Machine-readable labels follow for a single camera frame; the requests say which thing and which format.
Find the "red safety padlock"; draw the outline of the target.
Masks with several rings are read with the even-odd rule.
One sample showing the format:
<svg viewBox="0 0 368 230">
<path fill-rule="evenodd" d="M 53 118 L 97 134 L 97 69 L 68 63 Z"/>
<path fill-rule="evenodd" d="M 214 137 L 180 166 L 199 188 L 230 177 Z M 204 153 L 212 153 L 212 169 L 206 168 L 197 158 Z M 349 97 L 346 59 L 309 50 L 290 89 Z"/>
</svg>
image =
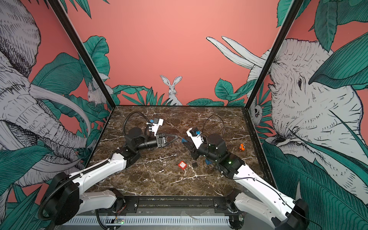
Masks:
<svg viewBox="0 0 368 230">
<path fill-rule="evenodd" d="M 181 161 L 179 164 L 178 164 L 178 167 L 181 168 L 182 170 L 185 170 L 187 168 L 188 164 L 185 163 L 184 161 Z"/>
</svg>

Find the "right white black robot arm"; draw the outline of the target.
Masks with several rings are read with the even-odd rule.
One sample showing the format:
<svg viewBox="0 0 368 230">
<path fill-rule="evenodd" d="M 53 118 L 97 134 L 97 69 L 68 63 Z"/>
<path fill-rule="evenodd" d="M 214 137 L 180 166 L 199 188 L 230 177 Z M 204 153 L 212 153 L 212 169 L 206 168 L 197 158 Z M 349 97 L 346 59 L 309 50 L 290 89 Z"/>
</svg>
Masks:
<svg viewBox="0 0 368 230">
<path fill-rule="evenodd" d="M 294 200 L 272 187 L 241 158 L 228 151 L 220 135 L 211 134 L 206 137 L 196 128 L 190 128 L 186 133 L 190 140 L 182 143 L 190 150 L 194 160 L 203 156 L 222 175 L 255 195 L 255 198 L 251 198 L 240 190 L 235 190 L 227 197 L 230 211 L 249 213 L 275 230 L 308 228 L 309 206 L 305 201 Z"/>
</svg>

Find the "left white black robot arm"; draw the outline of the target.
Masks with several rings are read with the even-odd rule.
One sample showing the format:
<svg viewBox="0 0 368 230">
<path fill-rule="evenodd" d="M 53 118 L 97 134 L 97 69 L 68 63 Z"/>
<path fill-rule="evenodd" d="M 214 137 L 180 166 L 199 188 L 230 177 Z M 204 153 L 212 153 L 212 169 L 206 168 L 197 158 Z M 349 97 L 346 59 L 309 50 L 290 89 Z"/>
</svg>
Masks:
<svg viewBox="0 0 368 230">
<path fill-rule="evenodd" d="M 168 139 L 175 141 L 177 138 L 171 134 L 147 136 L 137 127 L 131 129 L 123 146 L 104 161 L 71 174 L 57 174 L 42 198 L 37 214 L 39 220 L 62 225 L 74 216 L 91 210 L 110 209 L 120 213 L 126 208 L 126 200 L 117 189 L 90 193 L 87 190 L 110 175 L 132 166 L 140 158 L 140 150 L 163 148 L 170 144 Z"/>
</svg>

